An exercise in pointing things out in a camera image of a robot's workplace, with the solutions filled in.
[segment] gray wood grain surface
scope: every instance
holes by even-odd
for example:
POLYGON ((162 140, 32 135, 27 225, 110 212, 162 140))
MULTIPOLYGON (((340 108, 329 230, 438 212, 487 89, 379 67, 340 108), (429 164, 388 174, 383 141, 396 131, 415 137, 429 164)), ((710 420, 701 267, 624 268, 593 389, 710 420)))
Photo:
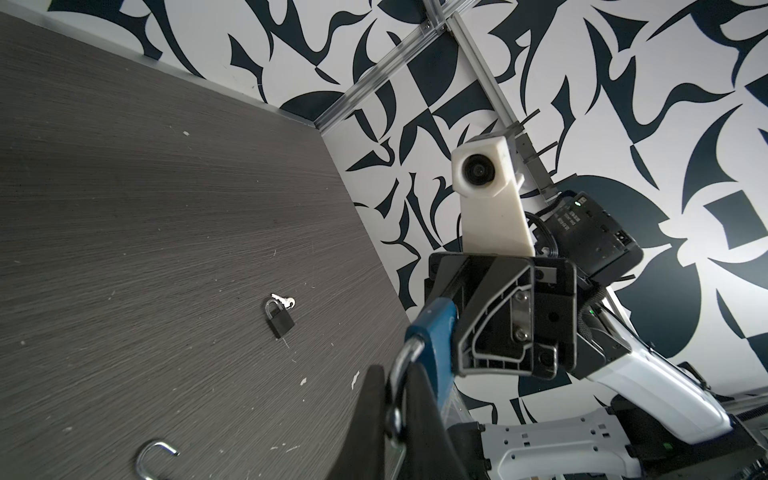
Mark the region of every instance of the gray wood grain surface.
POLYGON ((0 16, 0 478, 322 478, 407 324, 316 130, 0 16))

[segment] patterned wallpaper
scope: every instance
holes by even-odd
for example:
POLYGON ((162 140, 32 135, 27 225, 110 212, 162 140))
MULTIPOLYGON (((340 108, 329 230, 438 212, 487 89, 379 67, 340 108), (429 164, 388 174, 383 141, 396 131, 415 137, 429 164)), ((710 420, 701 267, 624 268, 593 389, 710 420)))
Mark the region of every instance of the patterned wallpaper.
MULTIPOLYGON (((424 20, 418 0, 12 0, 313 120, 424 20)), ((644 248, 614 287, 640 335, 716 392, 768 386, 768 0, 481 0, 463 15, 555 181, 644 248)), ((456 250, 450 151, 501 125, 444 34, 324 138, 414 318, 456 250)), ((540 198, 524 186, 528 210, 540 198)), ((579 415, 613 393, 473 376, 482 422, 579 415)))

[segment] camera lens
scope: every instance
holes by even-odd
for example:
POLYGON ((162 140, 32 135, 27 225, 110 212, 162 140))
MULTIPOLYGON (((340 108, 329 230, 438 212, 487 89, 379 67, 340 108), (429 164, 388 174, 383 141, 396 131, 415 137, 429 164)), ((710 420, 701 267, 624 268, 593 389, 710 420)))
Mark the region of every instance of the camera lens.
POLYGON ((472 185, 490 184, 496 176, 491 159, 485 155, 470 155, 464 163, 464 177, 472 185))

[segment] padlock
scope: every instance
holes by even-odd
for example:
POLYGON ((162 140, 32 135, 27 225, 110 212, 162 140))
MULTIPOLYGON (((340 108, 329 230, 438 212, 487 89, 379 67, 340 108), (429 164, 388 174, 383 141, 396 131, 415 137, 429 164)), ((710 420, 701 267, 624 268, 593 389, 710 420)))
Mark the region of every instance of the padlock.
POLYGON ((266 319, 270 323, 270 327, 272 327, 272 331, 275 333, 277 338, 280 338, 281 336, 288 333, 288 330, 292 329, 295 325, 295 323, 293 323, 293 319, 288 314, 288 310, 283 307, 282 303, 275 299, 267 300, 266 305, 264 305, 264 311, 266 312, 266 319), (278 311, 275 316, 272 316, 272 313, 270 312, 271 303, 277 305, 278 311))

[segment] screw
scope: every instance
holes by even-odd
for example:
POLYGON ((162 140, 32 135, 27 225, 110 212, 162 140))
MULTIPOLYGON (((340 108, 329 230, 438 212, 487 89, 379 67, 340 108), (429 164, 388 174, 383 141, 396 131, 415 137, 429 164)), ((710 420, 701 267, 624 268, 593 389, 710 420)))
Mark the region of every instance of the screw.
POLYGON ((518 342, 527 342, 528 338, 530 338, 530 335, 528 334, 528 331, 526 329, 516 329, 515 330, 515 340, 518 342))

